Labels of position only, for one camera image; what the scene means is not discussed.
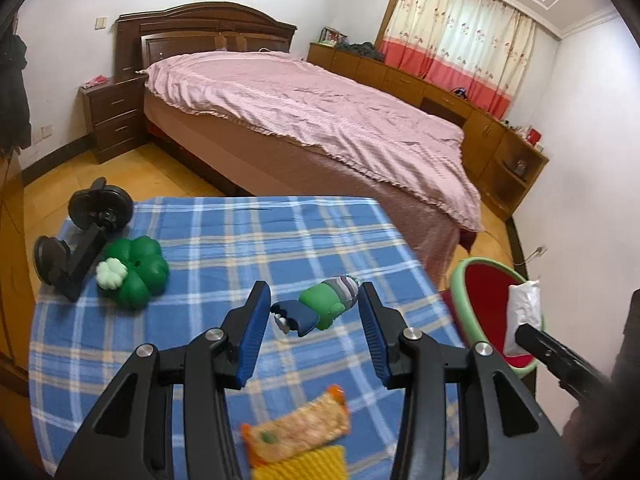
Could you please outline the clear plastic bag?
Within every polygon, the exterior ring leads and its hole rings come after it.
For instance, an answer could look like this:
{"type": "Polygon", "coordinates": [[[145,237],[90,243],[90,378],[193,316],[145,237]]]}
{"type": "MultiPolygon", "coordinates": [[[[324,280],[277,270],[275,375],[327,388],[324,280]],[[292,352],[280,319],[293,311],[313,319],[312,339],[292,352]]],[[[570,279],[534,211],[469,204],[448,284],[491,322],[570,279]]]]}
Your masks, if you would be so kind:
{"type": "Polygon", "coordinates": [[[515,334],[521,325],[529,324],[540,330],[542,327],[540,281],[526,281],[510,285],[506,304],[506,336],[503,354],[508,358],[525,356],[526,351],[518,345],[515,334]]]}

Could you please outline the rice cracker snack pack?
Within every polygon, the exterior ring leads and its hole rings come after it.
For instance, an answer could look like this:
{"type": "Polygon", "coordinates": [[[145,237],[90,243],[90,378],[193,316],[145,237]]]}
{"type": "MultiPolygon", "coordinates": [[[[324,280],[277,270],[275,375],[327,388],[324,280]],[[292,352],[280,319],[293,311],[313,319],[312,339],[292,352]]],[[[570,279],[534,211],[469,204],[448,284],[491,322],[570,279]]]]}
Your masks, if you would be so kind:
{"type": "Polygon", "coordinates": [[[242,424],[248,462],[258,468],[321,448],[349,434],[350,414],[341,387],[330,385],[318,398],[259,425],[242,424]]]}

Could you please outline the wall light switch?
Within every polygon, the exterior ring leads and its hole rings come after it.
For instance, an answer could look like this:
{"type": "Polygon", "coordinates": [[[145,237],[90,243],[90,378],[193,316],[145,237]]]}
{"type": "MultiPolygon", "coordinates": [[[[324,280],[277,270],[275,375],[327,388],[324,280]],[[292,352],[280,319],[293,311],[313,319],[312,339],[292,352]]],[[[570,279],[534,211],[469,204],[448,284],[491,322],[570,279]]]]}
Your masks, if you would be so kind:
{"type": "Polygon", "coordinates": [[[102,18],[96,19],[96,24],[94,24],[95,30],[105,30],[107,26],[107,17],[102,16],[102,18]]]}

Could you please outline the floral cream red curtain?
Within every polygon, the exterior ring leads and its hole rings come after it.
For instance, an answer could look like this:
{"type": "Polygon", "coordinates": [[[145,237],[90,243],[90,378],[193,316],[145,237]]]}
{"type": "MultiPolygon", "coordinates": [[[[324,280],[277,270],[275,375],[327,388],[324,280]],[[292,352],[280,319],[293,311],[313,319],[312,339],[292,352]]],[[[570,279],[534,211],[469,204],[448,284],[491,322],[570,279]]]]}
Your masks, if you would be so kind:
{"type": "Polygon", "coordinates": [[[501,0],[398,0],[384,62],[503,118],[534,50],[537,23],[501,0]]]}

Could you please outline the dark wooden headboard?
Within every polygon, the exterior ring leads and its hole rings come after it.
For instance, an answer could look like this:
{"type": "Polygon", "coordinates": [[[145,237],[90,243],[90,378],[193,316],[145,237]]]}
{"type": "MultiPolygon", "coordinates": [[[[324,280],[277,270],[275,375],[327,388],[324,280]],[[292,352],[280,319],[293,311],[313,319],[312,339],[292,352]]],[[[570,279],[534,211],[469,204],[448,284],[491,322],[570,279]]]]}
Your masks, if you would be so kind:
{"type": "Polygon", "coordinates": [[[288,52],[296,27],[232,2],[197,2],[122,14],[116,21],[115,78],[175,55],[205,51],[288,52]]]}

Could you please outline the black jacket hanging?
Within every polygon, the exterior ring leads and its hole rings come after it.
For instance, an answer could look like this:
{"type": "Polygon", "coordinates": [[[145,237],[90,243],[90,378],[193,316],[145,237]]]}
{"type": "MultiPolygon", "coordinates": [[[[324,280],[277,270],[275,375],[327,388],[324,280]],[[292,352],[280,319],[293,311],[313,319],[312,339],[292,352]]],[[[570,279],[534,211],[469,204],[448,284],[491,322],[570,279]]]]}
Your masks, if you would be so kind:
{"type": "Polygon", "coordinates": [[[23,70],[27,66],[26,44],[7,29],[1,38],[0,134],[1,154],[32,144],[32,126],[23,70]]]}

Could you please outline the wooden wardrobe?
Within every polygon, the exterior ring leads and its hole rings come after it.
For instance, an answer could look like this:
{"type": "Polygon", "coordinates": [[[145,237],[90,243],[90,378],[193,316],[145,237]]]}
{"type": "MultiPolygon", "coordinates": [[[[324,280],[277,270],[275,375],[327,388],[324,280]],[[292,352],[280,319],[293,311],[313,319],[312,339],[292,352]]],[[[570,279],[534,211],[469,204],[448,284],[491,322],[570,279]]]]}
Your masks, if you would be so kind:
{"type": "Polygon", "coordinates": [[[28,397],[28,355],[35,297],[24,227],[24,185],[17,151],[1,157],[1,385],[28,397]]]}

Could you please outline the blue plaid blanket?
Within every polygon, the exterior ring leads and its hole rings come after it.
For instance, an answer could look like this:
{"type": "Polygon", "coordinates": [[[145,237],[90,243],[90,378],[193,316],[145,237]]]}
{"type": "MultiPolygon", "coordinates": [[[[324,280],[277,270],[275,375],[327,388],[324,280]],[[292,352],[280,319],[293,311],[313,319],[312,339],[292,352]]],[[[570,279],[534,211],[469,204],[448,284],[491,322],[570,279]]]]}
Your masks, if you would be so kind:
{"type": "MultiPolygon", "coordinates": [[[[29,399],[39,452],[55,471],[76,430],[130,353],[186,344],[218,326],[257,281],[274,299],[340,274],[371,282],[383,304],[428,336],[460,337],[416,255],[370,198],[167,198],[138,203],[128,237],[160,243],[169,266],[163,295],[141,312],[114,307],[93,282],[68,301],[40,289],[29,349],[29,399]]],[[[342,443],[354,479],[392,470],[402,394],[383,387],[356,311],[306,337],[269,325],[254,375],[228,393],[233,427],[293,411],[329,385],[346,394],[352,430],[342,443]]]]}

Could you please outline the pink bed quilt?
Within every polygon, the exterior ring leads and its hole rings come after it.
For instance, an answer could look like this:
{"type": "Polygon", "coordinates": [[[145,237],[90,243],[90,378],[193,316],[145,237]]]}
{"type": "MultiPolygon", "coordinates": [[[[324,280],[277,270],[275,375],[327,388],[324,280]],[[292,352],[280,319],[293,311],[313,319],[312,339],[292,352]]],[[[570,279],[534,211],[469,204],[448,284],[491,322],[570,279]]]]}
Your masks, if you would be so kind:
{"type": "Polygon", "coordinates": [[[176,110],[313,150],[480,229],[463,132],[448,120],[283,52],[180,54],[145,73],[149,92],[176,110]]]}

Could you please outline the green striped small toy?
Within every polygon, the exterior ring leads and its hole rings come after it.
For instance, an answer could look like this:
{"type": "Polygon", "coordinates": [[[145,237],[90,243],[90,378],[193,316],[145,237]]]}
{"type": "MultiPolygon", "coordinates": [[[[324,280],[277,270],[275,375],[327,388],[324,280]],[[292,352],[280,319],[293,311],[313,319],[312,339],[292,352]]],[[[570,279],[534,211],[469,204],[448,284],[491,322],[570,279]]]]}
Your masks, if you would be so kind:
{"type": "Polygon", "coordinates": [[[356,303],[360,283],[350,275],[327,278],[303,290],[297,299],[273,304],[270,312],[284,334],[305,337],[313,330],[327,330],[356,303]]]}

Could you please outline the black suction cup mount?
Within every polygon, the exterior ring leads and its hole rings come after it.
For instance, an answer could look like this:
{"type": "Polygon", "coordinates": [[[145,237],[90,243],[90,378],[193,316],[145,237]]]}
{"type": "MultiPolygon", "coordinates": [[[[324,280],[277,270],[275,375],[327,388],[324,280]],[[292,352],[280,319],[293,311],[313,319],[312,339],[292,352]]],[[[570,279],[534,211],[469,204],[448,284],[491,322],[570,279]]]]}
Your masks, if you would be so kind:
{"type": "Polygon", "coordinates": [[[34,245],[34,263],[43,284],[52,286],[67,300],[76,301],[93,261],[110,236],[119,233],[131,220],[134,201],[123,188],[100,177],[90,188],[72,195],[67,212],[79,230],[75,248],[70,248],[65,240],[40,236],[34,245]]]}

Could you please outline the dark wooden nightstand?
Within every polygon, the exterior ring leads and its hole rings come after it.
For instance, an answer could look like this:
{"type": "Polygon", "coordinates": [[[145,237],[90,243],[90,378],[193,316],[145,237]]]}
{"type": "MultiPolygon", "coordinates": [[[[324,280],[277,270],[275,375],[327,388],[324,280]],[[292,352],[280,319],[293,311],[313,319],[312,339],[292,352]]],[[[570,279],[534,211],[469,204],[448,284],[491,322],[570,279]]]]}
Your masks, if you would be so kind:
{"type": "Polygon", "coordinates": [[[79,89],[88,135],[99,164],[145,144],[145,81],[146,75],[141,73],[79,89]]]}

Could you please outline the long wooden sideboard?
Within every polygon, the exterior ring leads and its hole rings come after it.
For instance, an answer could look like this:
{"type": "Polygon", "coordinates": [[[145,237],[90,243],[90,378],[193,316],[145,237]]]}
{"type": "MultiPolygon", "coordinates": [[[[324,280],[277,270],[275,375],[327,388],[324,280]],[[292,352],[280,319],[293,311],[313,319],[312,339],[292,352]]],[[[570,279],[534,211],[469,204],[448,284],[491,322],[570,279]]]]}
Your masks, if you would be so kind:
{"type": "Polygon", "coordinates": [[[460,127],[464,170],[489,209],[503,220],[513,216],[548,164],[548,157],[515,129],[460,96],[397,68],[318,42],[309,45],[307,61],[460,127]]]}

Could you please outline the red bin with green rim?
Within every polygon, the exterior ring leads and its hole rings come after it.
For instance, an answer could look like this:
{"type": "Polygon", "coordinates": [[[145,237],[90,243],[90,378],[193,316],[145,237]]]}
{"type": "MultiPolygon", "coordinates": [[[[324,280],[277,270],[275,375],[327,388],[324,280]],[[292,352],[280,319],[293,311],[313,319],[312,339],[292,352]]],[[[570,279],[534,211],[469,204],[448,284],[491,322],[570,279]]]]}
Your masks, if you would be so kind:
{"type": "Polygon", "coordinates": [[[537,360],[528,352],[525,356],[508,358],[503,354],[503,344],[509,286],[526,281],[529,280],[498,261],[473,257],[456,266],[447,290],[442,293],[465,343],[472,347],[478,342],[488,342],[519,378],[536,370],[537,360]]]}

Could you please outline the dark clothes pile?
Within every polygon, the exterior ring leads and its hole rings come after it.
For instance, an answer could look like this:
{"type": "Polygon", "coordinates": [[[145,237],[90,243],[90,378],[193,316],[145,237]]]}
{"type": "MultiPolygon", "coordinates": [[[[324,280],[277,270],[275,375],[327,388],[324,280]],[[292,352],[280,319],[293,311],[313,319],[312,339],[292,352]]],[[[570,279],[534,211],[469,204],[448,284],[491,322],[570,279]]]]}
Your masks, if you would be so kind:
{"type": "Polygon", "coordinates": [[[362,58],[370,58],[371,60],[381,63],[384,62],[385,58],[385,55],[369,41],[363,42],[362,44],[350,44],[349,42],[342,41],[335,45],[335,49],[358,55],[362,58]]]}

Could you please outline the green clover plush toy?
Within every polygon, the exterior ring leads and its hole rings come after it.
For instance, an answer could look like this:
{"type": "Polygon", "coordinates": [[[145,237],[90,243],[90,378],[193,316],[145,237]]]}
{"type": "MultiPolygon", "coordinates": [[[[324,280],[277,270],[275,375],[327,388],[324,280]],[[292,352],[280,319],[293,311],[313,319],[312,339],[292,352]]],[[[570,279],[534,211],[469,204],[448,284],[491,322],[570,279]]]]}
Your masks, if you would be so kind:
{"type": "Polygon", "coordinates": [[[169,266],[154,238],[120,238],[105,247],[96,266],[96,284],[117,307],[128,311],[146,308],[166,288],[169,266]]]}

